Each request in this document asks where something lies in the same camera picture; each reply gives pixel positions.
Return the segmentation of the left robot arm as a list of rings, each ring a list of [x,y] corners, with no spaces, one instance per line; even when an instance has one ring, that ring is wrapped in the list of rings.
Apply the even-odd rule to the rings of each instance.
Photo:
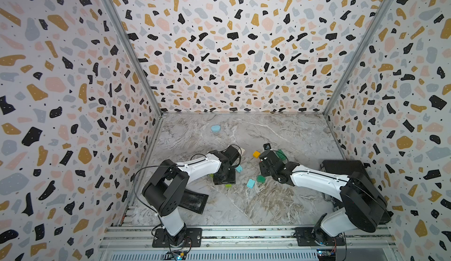
[[[190,230],[182,220],[179,207],[198,214],[203,213],[208,196],[187,189],[200,178],[213,176],[217,185],[234,184],[235,168],[241,163],[241,148],[229,146],[224,150],[212,150],[200,158],[186,162],[165,160],[156,166],[149,181],[142,189],[144,203],[156,212],[163,229],[157,233],[157,240],[169,246],[180,246],[190,242],[199,247],[194,239],[201,229]]]

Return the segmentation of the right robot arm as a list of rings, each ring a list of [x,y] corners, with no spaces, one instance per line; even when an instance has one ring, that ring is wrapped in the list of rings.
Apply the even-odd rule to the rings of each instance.
[[[273,150],[259,155],[262,176],[292,187],[304,187],[341,201],[343,207],[322,215],[314,227],[297,228],[299,244],[319,246],[340,244],[339,235],[360,229],[374,233],[381,222],[389,222],[387,202],[365,174],[332,174],[307,168],[297,162],[284,162]]]

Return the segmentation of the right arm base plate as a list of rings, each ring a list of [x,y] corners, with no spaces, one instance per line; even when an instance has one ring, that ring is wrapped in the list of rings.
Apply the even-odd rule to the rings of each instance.
[[[344,246],[343,236],[330,237],[322,229],[313,227],[297,227],[294,229],[294,237],[298,246]]]

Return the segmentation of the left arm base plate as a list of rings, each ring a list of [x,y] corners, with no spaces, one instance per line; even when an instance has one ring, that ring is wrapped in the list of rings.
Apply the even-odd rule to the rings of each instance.
[[[183,228],[175,236],[165,229],[157,229],[152,243],[153,248],[188,247],[199,248],[202,242],[202,228]]]

